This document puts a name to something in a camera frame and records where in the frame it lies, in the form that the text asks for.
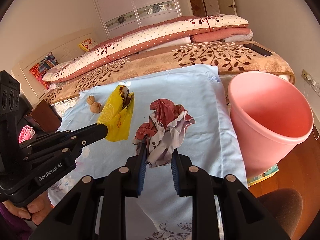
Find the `sliding wardrobe door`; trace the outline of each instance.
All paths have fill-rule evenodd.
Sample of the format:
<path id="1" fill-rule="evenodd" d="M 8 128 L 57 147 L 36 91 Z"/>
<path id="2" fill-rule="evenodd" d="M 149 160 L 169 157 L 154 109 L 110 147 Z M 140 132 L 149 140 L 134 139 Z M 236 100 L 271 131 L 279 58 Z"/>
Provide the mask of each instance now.
<path id="1" fill-rule="evenodd" d="M 178 17 L 176 0 L 133 0 L 141 25 L 150 25 Z"/>
<path id="2" fill-rule="evenodd" d="M 109 38 L 139 28 L 131 0 L 96 0 L 96 3 Z"/>

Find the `finger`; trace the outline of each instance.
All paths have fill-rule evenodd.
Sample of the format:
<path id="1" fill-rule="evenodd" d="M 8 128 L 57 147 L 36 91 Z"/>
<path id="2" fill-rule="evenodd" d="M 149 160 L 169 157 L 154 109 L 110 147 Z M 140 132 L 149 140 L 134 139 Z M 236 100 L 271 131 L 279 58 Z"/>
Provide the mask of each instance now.
<path id="1" fill-rule="evenodd" d="M 37 213 L 44 208 L 46 201 L 49 201 L 47 191 L 43 192 L 36 199 L 34 199 L 31 203 L 29 203 L 27 208 L 30 213 L 32 213 L 32 214 Z"/>
<path id="2" fill-rule="evenodd" d="M 51 206 L 46 206 L 44 209 L 41 211 L 34 213 L 32 215 L 32 221 L 36 224 L 39 225 L 45 218 L 46 216 L 50 213 L 52 210 Z"/>
<path id="3" fill-rule="evenodd" d="M 3 202 L 3 205 L 7 208 L 7 210 L 17 217 L 23 219 L 30 219 L 30 214 L 25 208 L 17 208 L 15 205 L 12 204 L 11 201 L 7 200 Z"/>

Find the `wall socket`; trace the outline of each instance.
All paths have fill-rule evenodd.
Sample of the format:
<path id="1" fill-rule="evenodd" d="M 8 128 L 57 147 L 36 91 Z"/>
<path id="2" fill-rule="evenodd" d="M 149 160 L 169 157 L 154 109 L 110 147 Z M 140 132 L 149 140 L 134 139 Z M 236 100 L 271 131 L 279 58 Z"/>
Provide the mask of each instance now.
<path id="1" fill-rule="evenodd" d="M 318 94 L 318 96 L 320 96 L 320 82 L 318 82 L 317 80 L 315 80 L 307 71 L 305 71 L 304 69 L 302 69 L 302 73 L 301 76 L 303 77 L 303 79 L 305 80 L 305 82 L 307 82 L 309 85 L 311 85 L 312 89 Z"/>

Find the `plastic bucket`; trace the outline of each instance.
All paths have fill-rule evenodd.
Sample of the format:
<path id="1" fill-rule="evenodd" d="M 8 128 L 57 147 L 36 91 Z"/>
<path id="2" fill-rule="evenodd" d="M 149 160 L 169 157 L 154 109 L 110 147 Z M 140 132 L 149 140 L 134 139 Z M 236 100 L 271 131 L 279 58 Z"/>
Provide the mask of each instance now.
<path id="1" fill-rule="evenodd" d="M 231 80 L 228 96 L 247 178 L 275 165 L 312 131 L 309 103 L 294 85 L 276 75 L 241 73 Z"/>

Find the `camera lens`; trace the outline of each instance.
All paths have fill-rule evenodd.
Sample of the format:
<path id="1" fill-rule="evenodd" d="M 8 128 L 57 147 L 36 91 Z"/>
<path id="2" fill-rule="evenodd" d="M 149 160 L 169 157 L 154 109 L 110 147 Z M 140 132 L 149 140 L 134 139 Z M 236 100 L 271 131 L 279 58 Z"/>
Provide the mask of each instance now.
<path id="1" fill-rule="evenodd" d="M 19 96 L 17 95 L 16 96 L 16 107 L 18 107 L 18 104 L 19 104 Z"/>
<path id="2" fill-rule="evenodd" d="M 2 95 L 2 108 L 3 109 L 5 109 L 7 107 L 7 101 L 8 101 L 8 94 L 7 94 L 7 90 L 5 90 Z"/>
<path id="3" fill-rule="evenodd" d="M 10 109 L 13 108 L 13 104 L 14 104 L 14 94 L 13 94 L 13 91 L 11 91 L 11 93 L 10 93 Z"/>

